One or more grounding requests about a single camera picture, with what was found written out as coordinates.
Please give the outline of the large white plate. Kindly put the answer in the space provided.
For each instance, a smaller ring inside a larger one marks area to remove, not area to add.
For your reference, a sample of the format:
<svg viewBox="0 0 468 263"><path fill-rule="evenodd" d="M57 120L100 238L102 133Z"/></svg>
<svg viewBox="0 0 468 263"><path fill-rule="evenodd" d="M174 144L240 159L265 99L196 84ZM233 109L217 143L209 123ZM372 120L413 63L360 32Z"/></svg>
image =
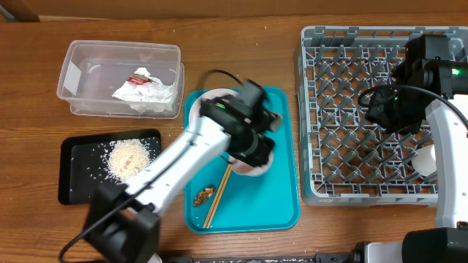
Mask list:
<svg viewBox="0 0 468 263"><path fill-rule="evenodd" d="M234 91L228 88L218 88L218 89L213 89L213 90L209 90L209 91L202 93L199 97L197 97L197 99L195 100L195 102L190 108L190 111L188 114L189 124L194 123L196 119L200 116L201 101L206 100L206 99L213 99L214 97L225 96L225 95L237 96L237 94L238 94L237 91Z"/></svg>

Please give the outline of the small white cup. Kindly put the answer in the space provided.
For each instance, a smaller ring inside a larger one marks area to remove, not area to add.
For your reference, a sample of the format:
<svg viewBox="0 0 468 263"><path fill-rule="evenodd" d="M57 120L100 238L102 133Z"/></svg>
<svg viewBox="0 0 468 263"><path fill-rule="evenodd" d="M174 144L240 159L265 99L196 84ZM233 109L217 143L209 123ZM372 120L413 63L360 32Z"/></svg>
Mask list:
<svg viewBox="0 0 468 263"><path fill-rule="evenodd" d="M437 171L436 153L434 145L428 145L416 150L412 159L412 166L416 172L426 177Z"/></svg>

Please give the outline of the pink bowl with crumbs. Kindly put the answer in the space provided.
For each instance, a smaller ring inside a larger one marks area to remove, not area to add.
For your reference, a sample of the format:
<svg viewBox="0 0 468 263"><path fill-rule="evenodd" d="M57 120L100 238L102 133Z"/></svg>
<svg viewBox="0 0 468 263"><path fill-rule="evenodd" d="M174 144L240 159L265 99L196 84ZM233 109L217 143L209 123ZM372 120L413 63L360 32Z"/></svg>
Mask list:
<svg viewBox="0 0 468 263"><path fill-rule="evenodd" d="M229 156L229 162L231 165L232 171L234 171L238 175L245 175L250 177L257 177L265 174L273 163L273 152L271 152L268 156L267 164L264 164L259 167L252 167L240 160L234 159L232 156Z"/></svg>

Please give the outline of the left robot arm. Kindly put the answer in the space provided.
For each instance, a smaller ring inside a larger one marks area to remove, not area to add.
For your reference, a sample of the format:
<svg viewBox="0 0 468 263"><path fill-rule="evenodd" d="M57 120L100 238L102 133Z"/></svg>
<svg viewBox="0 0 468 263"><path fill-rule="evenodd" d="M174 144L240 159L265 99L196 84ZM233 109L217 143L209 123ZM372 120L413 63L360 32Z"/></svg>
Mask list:
<svg viewBox="0 0 468 263"><path fill-rule="evenodd" d="M262 99L202 100L198 117L155 162L121 185L96 189L81 237L109 262L149 262L161 215L193 176L223 153L266 165L275 143L265 133L281 123Z"/></svg>

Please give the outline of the red snack wrapper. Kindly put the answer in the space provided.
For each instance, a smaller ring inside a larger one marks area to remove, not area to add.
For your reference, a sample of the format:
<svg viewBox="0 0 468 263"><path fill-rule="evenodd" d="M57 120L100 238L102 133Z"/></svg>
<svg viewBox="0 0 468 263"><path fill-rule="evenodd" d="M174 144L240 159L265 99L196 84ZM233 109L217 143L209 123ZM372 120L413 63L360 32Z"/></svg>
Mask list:
<svg viewBox="0 0 468 263"><path fill-rule="evenodd" d="M132 74L129 76L127 82L135 84L135 85L143 85L146 83L151 83L152 80L144 75L139 74Z"/></svg>

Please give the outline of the white napkin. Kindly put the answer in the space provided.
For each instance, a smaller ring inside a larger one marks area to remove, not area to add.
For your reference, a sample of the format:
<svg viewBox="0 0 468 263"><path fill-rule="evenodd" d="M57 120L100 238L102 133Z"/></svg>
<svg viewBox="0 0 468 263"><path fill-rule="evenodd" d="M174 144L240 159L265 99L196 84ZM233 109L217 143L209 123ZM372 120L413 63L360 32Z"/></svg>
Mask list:
<svg viewBox="0 0 468 263"><path fill-rule="evenodd" d="M151 73L145 68L138 68L133 74L144 75L152 80L151 83L135 85L124 82L117 89L112 97L121 101L131 102L130 107L139 113L153 111L160 113L170 111L173 108L173 102L176 99L177 89L175 83L165 85L158 77L152 77Z"/></svg>

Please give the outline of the brown food scrap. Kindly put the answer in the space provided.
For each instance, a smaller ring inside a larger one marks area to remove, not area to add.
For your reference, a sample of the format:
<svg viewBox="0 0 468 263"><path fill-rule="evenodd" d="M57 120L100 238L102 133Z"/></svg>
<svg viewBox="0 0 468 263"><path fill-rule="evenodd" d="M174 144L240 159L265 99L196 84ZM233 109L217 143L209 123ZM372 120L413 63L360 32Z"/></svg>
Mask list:
<svg viewBox="0 0 468 263"><path fill-rule="evenodd" d="M205 187L203 190L197 193L192 206L199 207L207 202L216 192L216 188L214 186Z"/></svg>

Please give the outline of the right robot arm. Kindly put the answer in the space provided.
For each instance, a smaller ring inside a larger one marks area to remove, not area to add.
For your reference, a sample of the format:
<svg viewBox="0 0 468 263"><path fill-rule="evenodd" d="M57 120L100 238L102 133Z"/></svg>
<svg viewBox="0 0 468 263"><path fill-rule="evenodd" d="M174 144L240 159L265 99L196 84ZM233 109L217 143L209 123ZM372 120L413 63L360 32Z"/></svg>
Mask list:
<svg viewBox="0 0 468 263"><path fill-rule="evenodd" d="M467 64L409 59L398 65L396 83L370 95L365 118L388 133L415 133L428 121L436 154L438 203L433 229L409 232L393 243L368 243L362 262L467 261Z"/></svg>

